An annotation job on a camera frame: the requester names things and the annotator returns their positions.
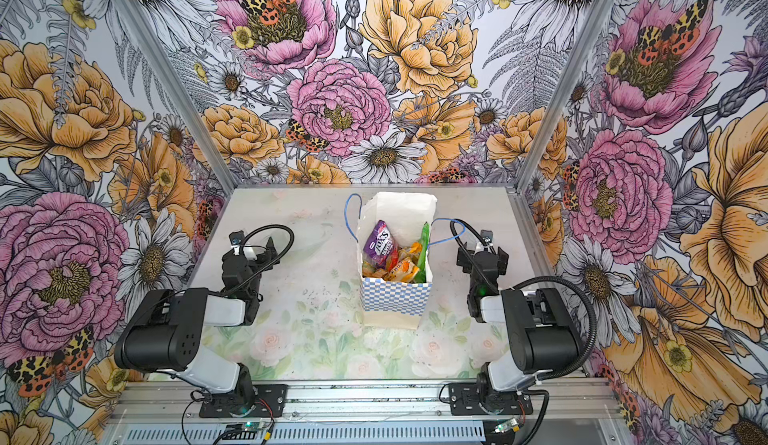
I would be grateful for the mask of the green Lays chips bag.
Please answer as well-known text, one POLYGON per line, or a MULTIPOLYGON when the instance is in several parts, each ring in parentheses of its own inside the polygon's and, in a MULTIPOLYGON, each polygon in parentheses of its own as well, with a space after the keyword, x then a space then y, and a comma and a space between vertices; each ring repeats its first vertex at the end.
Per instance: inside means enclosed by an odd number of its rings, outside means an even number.
POLYGON ((414 278, 412 280, 413 283, 426 283, 427 277, 426 277, 426 263, 427 263, 427 252, 429 248, 429 239, 430 239, 430 223, 425 222, 422 230, 421 235, 419 239, 419 244, 421 246, 420 252, 418 255, 418 259, 416 262, 416 266, 418 267, 418 271, 414 275, 414 278))

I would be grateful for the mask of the yellow mango candy bag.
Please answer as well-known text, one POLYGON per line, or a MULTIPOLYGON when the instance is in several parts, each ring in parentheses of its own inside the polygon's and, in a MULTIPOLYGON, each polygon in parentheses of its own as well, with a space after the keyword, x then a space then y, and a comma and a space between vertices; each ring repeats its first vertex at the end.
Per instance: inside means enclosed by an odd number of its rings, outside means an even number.
POLYGON ((408 247, 401 248, 399 250, 399 258, 401 260, 408 259, 413 263, 417 263, 422 251, 422 244, 419 241, 416 241, 408 247))

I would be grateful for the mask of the small red orange packet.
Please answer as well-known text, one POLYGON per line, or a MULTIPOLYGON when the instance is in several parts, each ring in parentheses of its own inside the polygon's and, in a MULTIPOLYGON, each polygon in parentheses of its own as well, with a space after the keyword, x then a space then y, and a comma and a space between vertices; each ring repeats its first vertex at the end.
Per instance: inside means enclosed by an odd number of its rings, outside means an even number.
POLYGON ((397 247, 393 248, 392 251, 386 256, 384 269, 389 272, 391 271, 399 262, 399 249, 397 247))

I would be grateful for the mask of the checkered paper bag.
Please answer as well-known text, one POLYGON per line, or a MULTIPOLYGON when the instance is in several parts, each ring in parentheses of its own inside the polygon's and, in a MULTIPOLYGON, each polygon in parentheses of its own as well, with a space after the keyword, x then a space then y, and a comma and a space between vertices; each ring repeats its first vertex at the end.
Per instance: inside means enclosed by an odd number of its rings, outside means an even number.
POLYGON ((429 193, 351 194, 343 207, 355 241, 361 280, 362 321, 367 327, 415 330, 433 286, 431 250, 447 240, 432 237, 438 198, 429 193))

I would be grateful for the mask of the purple candy bag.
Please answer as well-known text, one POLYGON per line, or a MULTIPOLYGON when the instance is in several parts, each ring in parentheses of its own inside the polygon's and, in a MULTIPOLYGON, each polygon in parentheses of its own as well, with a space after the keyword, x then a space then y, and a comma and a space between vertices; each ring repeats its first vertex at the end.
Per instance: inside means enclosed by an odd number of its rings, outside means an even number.
POLYGON ((362 249, 363 263, 384 268, 386 256, 393 248, 399 249, 393 233, 384 220, 379 220, 368 236, 362 249))

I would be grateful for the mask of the orange biscuit packet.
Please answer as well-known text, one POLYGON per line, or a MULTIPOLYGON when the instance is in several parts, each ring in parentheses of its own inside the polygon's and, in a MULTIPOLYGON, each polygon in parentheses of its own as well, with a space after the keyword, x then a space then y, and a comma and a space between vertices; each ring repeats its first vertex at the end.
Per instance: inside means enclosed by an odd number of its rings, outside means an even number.
POLYGON ((400 260, 397 265, 383 277, 387 282, 412 283, 418 271, 415 263, 408 259, 400 260))

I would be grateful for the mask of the small orange snack packet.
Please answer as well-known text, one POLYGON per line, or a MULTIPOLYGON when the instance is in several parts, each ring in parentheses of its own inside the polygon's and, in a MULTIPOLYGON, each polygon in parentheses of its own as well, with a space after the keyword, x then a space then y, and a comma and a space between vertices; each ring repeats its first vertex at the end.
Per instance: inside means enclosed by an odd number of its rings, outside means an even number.
POLYGON ((361 273, 364 278, 383 278, 387 275, 387 270, 364 262, 361 267, 361 273))

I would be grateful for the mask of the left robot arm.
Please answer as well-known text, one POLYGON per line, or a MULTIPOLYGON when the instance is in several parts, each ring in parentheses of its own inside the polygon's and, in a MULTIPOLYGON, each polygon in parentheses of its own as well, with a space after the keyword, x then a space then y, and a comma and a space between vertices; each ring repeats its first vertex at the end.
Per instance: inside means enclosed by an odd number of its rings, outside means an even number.
POLYGON ((196 387, 204 417, 273 417, 268 394, 253 384, 248 367, 204 346, 202 335, 205 327, 255 322, 263 301, 262 275, 292 248, 295 234, 286 225, 269 224, 233 232, 229 240, 230 249, 222 256, 222 289, 148 293, 118 339, 114 359, 121 369, 160 373, 196 387))

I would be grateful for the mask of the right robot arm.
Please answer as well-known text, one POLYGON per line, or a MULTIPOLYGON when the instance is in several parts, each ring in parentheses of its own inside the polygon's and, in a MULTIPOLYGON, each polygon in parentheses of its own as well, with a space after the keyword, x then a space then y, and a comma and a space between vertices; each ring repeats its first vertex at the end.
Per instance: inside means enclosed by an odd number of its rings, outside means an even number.
POLYGON ((527 279, 502 288, 509 255, 492 244, 493 233, 467 228, 478 243, 458 240, 456 263, 469 277, 468 312, 479 323, 506 330, 508 351, 484 363, 473 382, 453 383, 448 400, 454 416, 518 415, 533 411, 529 389, 551 372, 572 372, 585 346, 558 289, 533 285, 553 277, 527 279))

